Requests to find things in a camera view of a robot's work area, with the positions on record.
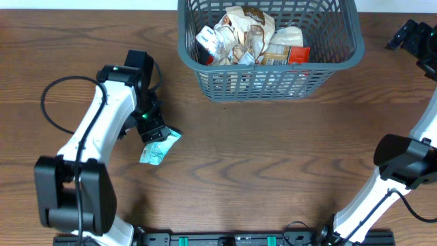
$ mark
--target wood grain surface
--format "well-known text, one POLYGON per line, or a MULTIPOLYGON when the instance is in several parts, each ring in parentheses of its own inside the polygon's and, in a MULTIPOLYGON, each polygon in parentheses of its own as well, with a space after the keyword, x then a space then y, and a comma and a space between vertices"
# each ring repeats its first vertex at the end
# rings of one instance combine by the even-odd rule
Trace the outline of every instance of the wood grain surface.
MULTIPOLYGON (((364 59, 308 99, 212 103, 178 57, 176 12, 1 10, 0 245, 51 245, 57 233, 40 225, 33 166, 69 136, 43 118, 42 90, 59 77, 94 77, 105 64, 123 64, 128 49, 147 50, 160 64, 164 118, 183 136, 156 167, 139 163, 135 132, 116 143, 109 171, 121 218, 174 232, 324 223, 371 175, 379 140, 408 135, 436 87, 413 56, 383 49, 409 18, 436 20, 361 14, 364 59)), ((59 85, 48 95, 48 113, 74 130, 93 95, 86 82, 59 85)), ((420 215, 436 217, 436 192, 431 184, 407 198, 420 215)), ((437 244, 437 227, 414 219, 401 202, 374 228, 394 231, 398 245, 437 244)))

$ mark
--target plastic packaging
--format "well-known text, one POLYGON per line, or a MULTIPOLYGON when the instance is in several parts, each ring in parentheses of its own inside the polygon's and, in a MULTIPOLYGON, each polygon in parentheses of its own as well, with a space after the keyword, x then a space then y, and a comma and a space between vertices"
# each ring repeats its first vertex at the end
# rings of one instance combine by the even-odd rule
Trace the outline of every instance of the plastic packaging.
POLYGON ((282 44, 269 44, 261 65, 288 65, 290 46, 282 44))
POLYGON ((232 57, 233 57, 232 63, 238 64, 241 57, 243 57, 244 53, 245 53, 244 47, 241 44, 235 45, 232 49, 232 57))
POLYGON ((310 50, 310 47, 292 47, 292 50, 290 51, 290 58, 288 59, 288 64, 291 65, 294 63, 307 63, 309 61, 310 50))
POLYGON ((260 63, 274 33, 274 19, 252 7, 227 7, 226 13, 239 43, 260 63))
POLYGON ((222 19, 214 26, 214 32, 219 43, 217 46, 216 55, 214 56, 213 65, 218 65, 219 61, 223 58, 226 58, 232 51, 232 48, 238 44, 238 39, 234 33, 234 27, 232 27, 232 23, 227 14, 224 15, 222 19))
POLYGON ((270 44, 282 44, 288 46, 303 47, 302 30, 298 27, 287 27, 275 31, 270 44))
POLYGON ((203 27, 196 35, 196 40, 209 52, 210 55, 216 55, 219 40, 213 29, 208 26, 203 27))

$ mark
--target gray plastic basket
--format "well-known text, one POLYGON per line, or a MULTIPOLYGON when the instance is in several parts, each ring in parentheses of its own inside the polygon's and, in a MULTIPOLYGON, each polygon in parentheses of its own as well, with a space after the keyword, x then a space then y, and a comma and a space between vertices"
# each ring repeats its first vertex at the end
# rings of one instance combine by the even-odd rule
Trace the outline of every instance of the gray plastic basket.
POLYGON ((179 0, 178 53, 194 70, 202 92, 213 101, 292 99, 309 96, 335 71, 363 58, 364 41, 353 0, 179 0), (204 66, 195 36, 213 27, 234 5, 257 7, 276 29, 297 26, 311 47, 310 63, 277 66, 204 66))

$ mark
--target green connector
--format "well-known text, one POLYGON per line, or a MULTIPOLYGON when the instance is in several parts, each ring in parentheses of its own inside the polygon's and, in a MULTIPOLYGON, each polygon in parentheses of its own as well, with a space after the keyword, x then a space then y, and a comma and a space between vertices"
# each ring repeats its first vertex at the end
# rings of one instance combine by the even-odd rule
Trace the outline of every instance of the green connector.
POLYGON ((267 246, 276 246, 276 237, 268 236, 267 237, 267 246))
POLYGON ((179 238, 179 246, 188 246, 188 238, 179 238))

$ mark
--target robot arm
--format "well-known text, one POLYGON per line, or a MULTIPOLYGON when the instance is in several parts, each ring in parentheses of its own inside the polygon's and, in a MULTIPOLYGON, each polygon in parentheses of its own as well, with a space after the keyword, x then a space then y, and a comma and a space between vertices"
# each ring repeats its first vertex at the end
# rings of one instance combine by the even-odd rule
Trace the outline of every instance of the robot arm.
MULTIPOLYGON (((435 52, 437 26, 409 20, 387 44, 414 55, 426 77, 437 81, 435 52)), ((376 148, 373 162, 377 166, 352 202, 331 218, 320 232, 323 245, 361 243, 370 227, 395 203, 398 195, 408 194, 421 184, 437 181, 437 90, 410 137, 386 135, 376 148)))
MULTIPOLYGON (((149 90, 154 61, 143 51, 129 51, 124 66, 105 66, 97 76, 107 96, 86 137, 79 160, 83 206, 83 236, 99 245, 130 246, 135 229, 116 214, 117 200, 106 166, 117 139, 137 127, 145 144, 164 141, 170 134, 162 119, 154 90, 149 90)), ((38 209, 42 225, 78 234, 79 216, 72 182, 79 141, 102 103, 102 90, 81 124, 55 158, 41 156, 35 165, 38 209)))
POLYGON ((420 184, 435 181, 435 149, 429 145, 435 142, 437 90, 410 138, 387 135, 381 140, 374 157, 377 168, 351 203, 335 215, 333 232, 351 242, 363 242, 370 227, 399 199, 398 195, 386 197, 388 191, 407 195, 420 184))
MULTIPOLYGON (((87 137, 81 156, 81 162, 83 163, 88 159, 95 159, 98 163, 108 165, 112 149, 123 124, 137 106, 134 87, 124 85, 119 81, 105 81, 103 87, 106 89, 108 101, 103 107, 95 127, 92 128, 87 137)), ((57 153, 57 155, 64 156, 65 161, 75 160, 79 141, 101 103, 102 91, 96 87, 96 95, 81 124, 68 143, 57 153)))

